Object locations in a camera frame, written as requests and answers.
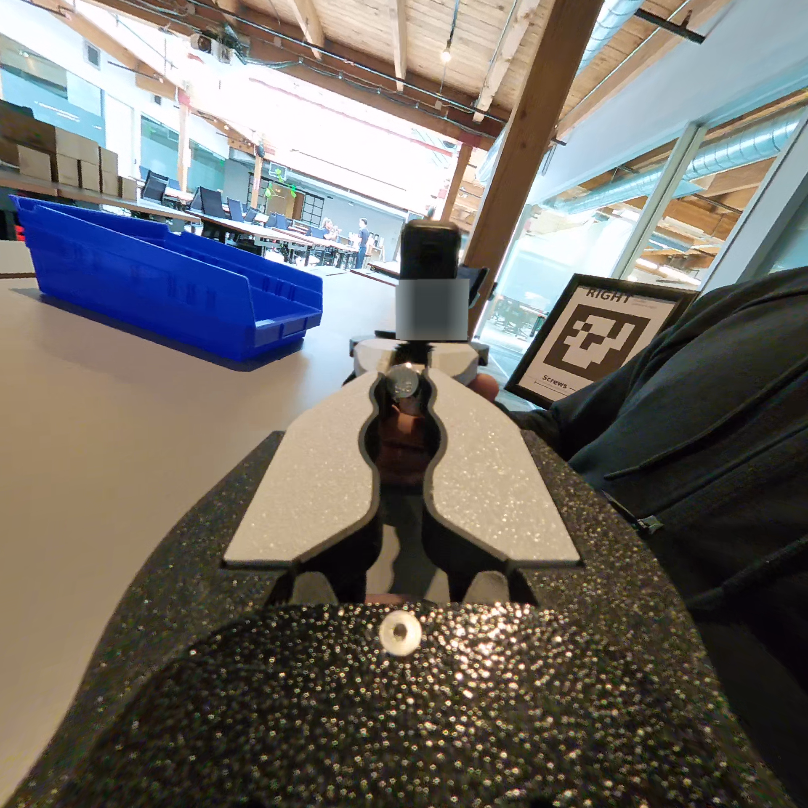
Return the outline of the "wooden pillar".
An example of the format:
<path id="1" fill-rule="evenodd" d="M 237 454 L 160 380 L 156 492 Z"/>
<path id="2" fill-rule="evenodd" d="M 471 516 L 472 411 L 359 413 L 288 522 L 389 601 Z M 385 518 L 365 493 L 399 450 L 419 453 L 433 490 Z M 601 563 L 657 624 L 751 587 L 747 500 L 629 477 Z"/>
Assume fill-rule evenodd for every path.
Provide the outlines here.
<path id="1" fill-rule="evenodd" d="M 465 264 L 489 270 L 469 311 L 470 338 L 520 221 L 602 5 L 602 1 L 556 1 L 552 5 L 466 246 Z"/>

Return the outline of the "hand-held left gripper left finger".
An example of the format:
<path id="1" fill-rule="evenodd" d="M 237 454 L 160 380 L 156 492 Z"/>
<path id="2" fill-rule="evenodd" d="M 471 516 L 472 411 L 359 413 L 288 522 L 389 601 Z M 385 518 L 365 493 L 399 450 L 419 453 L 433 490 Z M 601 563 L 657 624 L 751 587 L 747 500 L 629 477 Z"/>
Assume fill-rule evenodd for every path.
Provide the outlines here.
<path id="1" fill-rule="evenodd" d="M 365 437 L 381 374 L 366 373 L 289 426 L 226 549 L 226 565 L 298 565 L 368 525 L 379 473 Z"/>

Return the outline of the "stack of cardboard boxes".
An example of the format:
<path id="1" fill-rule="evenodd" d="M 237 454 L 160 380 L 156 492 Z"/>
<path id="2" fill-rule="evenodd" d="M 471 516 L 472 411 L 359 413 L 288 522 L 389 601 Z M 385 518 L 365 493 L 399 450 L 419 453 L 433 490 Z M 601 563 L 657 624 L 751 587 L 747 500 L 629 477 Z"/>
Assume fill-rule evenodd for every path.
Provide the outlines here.
<path id="1" fill-rule="evenodd" d="M 135 202 L 137 181 L 115 151 L 90 137 L 35 118 L 24 106 L 2 101 L 1 164 L 3 170 L 43 183 Z"/>

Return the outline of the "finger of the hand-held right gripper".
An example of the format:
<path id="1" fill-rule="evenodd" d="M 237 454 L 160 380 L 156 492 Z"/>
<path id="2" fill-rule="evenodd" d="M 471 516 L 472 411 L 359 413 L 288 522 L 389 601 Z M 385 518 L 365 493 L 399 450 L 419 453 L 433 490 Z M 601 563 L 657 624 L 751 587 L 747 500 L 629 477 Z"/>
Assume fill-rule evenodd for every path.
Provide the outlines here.
<path id="1" fill-rule="evenodd" d="M 386 374 L 390 368 L 401 363 L 397 359 L 397 351 L 405 344 L 395 338 L 351 338 L 350 357 L 352 371 L 350 380 L 357 379 L 365 373 Z"/>
<path id="2" fill-rule="evenodd" d="M 429 342 L 428 377 L 443 374 L 468 387 L 478 376 L 480 350 L 475 343 Z"/>

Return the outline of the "steel hex bolt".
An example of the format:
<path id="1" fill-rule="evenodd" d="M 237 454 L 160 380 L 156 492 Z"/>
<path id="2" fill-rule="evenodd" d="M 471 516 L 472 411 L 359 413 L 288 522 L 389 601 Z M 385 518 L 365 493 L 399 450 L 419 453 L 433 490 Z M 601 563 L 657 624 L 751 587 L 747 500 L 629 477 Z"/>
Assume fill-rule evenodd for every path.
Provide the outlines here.
<path id="1" fill-rule="evenodd" d="M 389 398 L 407 415 L 417 415 L 423 404 L 422 370 L 421 365 L 406 362 L 389 368 L 385 373 Z"/>

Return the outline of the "black framed marker sign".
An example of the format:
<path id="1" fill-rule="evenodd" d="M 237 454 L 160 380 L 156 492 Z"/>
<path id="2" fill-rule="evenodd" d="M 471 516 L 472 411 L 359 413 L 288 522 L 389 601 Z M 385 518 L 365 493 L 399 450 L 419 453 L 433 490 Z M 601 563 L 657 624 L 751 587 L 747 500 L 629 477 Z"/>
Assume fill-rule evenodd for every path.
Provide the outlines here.
<path id="1" fill-rule="evenodd" d="M 573 274 L 504 390 L 547 408 L 622 368 L 698 291 Z"/>

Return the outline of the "blue plastic bin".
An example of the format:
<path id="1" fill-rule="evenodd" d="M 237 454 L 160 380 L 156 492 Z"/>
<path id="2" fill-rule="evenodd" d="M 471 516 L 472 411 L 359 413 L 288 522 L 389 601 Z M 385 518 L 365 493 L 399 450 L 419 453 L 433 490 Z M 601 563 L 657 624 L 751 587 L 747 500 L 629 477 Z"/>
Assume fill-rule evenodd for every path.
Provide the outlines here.
<path id="1" fill-rule="evenodd" d="M 11 199 L 46 297 L 239 363 L 321 323 L 322 279 L 306 271 L 154 221 Z"/>

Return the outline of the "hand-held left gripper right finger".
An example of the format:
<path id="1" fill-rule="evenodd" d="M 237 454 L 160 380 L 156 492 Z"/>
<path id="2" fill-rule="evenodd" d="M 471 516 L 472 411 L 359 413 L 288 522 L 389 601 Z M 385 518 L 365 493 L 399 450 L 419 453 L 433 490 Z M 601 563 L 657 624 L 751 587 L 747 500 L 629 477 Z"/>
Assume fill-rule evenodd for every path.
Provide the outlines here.
<path id="1" fill-rule="evenodd" d="M 445 372 L 428 372 L 439 447 L 424 478 L 431 516 L 512 566 L 577 566 L 580 555 L 519 428 Z"/>

